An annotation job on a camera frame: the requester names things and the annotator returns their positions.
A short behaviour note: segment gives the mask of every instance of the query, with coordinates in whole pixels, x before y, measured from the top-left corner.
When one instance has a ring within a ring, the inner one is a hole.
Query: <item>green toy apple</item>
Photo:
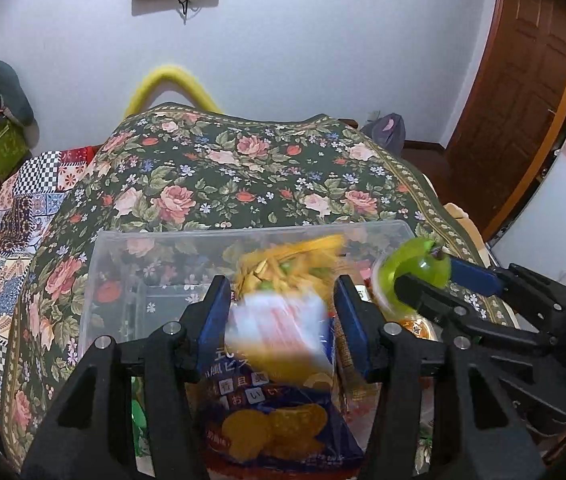
[[[390,254],[379,267],[379,288],[399,318],[414,314],[414,310],[399,301],[394,293],[394,281],[399,276],[410,273],[437,288],[443,288],[450,280],[450,257],[438,249],[434,240],[413,238]]]

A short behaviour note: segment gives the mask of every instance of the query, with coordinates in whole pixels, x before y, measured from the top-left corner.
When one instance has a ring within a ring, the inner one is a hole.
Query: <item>dark floor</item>
[[[454,202],[466,212],[472,210],[470,201],[461,194],[460,186],[454,184],[454,177],[444,153],[436,150],[404,148],[401,156],[428,176],[443,205]]]

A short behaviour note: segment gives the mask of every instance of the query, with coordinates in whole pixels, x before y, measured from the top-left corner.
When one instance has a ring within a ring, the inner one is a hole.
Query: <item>yellow fuzzy object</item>
[[[130,115],[137,114],[143,110],[143,105],[147,101],[147,98],[151,94],[152,90],[163,80],[172,81],[176,85],[180,86],[189,95],[192,102],[202,110],[207,110],[208,112],[213,112],[216,114],[222,114],[223,112],[214,102],[205,89],[201,86],[201,83],[192,76],[185,69],[175,66],[175,65],[164,65],[159,68],[152,70],[145,78],[141,81],[141,84],[134,92],[132,99],[125,110],[124,119],[130,117]]]

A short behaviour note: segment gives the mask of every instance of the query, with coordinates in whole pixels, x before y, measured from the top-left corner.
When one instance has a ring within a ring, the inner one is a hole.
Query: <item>wooden door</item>
[[[566,116],[566,0],[497,0],[473,89],[446,150],[487,240],[528,188]]]

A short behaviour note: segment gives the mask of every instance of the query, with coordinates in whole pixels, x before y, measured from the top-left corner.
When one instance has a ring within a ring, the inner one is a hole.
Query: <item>screw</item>
[[[471,347],[470,339],[465,337],[464,335],[457,335],[454,338],[454,346],[457,347],[459,350],[467,350]]]
[[[399,335],[403,331],[403,327],[399,323],[385,323],[383,330],[389,335]]]
[[[178,321],[169,321],[163,325],[163,332],[169,335],[177,334],[181,331],[181,324]]]
[[[109,335],[102,335],[96,338],[94,345],[96,346],[96,348],[103,350],[104,348],[107,348],[111,343],[112,338]]]

